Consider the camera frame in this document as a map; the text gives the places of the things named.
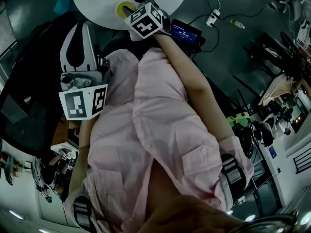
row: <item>gray floor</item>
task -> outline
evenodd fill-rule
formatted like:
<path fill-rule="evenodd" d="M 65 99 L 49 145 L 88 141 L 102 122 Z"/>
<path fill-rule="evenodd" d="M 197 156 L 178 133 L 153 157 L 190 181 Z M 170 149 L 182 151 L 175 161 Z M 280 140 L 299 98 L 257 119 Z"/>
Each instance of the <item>gray floor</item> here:
<path fill-rule="evenodd" d="M 221 16 L 244 13 L 256 14 L 264 5 L 275 0 L 220 0 Z M 8 0 L 6 10 L 10 18 L 13 31 L 17 39 L 25 38 L 35 26 L 56 18 L 53 8 L 57 0 Z M 209 0 L 212 9 L 218 7 L 217 0 Z M 184 0 L 172 18 L 184 21 L 192 21 L 199 15 L 209 14 L 207 0 Z M 207 27 L 203 17 L 193 23 L 193 26 L 203 31 L 203 37 L 207 42 L 202 47 L 204 50 L 212 49 L 217 41 L 217 31 Z M 233 26 L 228 21 L 218 20 L 215 23 L 220 29 L 220 43 L 212 53 L 201 53 L 195 57 L 200 69 L 206 73 L 228 96 L 238 98 L 239 88 L 247 103 L 255 98 L 249 91 L 241 86 L 232 75 L 248 83 L 256 92 L 260 93 L 269 84 L 271 78 L 262 71 L 262 68 L 254 63 L 243 46 L 249 46 L 262 32 L 267 32 L 273 38 L 279 39 L 280 32 L 284 31 L 290 37 L 288 14 L 280 14 L 275 10 L 266 8 L 262 14 L 255 18 L 235 17 L 245 25 L 245 29 Z M 291 23 L 291 28 L 297 31 L 299 26 Z M 113 30 L 96 27 L 98 40 L 106 44 L 111 40 Z"/>

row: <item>power strip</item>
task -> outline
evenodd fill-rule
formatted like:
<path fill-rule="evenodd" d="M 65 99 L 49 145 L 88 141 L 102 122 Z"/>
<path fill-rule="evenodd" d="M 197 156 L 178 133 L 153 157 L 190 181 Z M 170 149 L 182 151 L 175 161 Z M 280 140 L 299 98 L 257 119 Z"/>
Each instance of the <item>power strip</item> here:
<path fill-rule="evenodd" d="M 212 27 L 212 24 L 215 23 L 215 21 L 217 20 L 217 17 L 215 16 L 219 16 L 220 15 L 220 12 L 218 10 L 213 10 L 213 13 L 208 17 L 208 19 L 206 20 L 206 25 Z"/>

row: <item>yellow object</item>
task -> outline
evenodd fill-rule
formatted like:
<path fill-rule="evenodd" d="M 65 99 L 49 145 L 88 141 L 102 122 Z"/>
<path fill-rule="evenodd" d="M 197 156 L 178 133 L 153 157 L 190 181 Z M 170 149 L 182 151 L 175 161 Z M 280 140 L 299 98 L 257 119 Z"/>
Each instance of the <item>yellow object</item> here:
<path fill-rule="evenodd" d="M 120 18 L 127 18 L 126 14 L 123 11 L 123 6 L 127 6 L 129 7 L 131 10 L 135 11 L 136 8 L 134 6 L 134 4 L 132 4 L 131 2 L 125 1 L 125 2 L 120 2 L 117 7 L 116 7 L 116 15 L 117 17 Z"/>

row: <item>pink shirt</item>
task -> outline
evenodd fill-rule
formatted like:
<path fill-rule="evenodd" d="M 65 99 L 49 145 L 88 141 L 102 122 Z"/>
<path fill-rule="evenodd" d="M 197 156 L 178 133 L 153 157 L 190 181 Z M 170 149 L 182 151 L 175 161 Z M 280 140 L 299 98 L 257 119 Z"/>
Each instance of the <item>pink shirt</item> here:
<path fill-rule="evenodd" d="M 239 139 L 218 143 L 207 131 L 161 49 L 150 49 L 141 61 L 127 50 L 115 51 L 107 59 L 114 79 L 92 130 L 84 180 L 98 232 L 108 232 L 102 208 L 123 232 L 137 232 L 143 225 L 154 159 L 181 194 L 199 197 L 223 211 L 231 208 L 230 189 L 220 179 L 220 156 L 232 154 L 247 182 L 253 174 Z M 79 192 L 65 202 L 72 215 Z"/>

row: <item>small screen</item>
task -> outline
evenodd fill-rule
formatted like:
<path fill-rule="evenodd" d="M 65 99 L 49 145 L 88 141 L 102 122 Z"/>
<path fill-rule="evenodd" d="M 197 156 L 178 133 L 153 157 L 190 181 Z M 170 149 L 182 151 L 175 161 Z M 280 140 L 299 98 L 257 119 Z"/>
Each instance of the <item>small screen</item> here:
<path fill-rule="evenodd" d="M 176 25 L 173 25 L 172 36 L 191 45 L 195 43 L 195 40 L 198 37 L 196 34 L 191 33 L 190 31 Z"/>

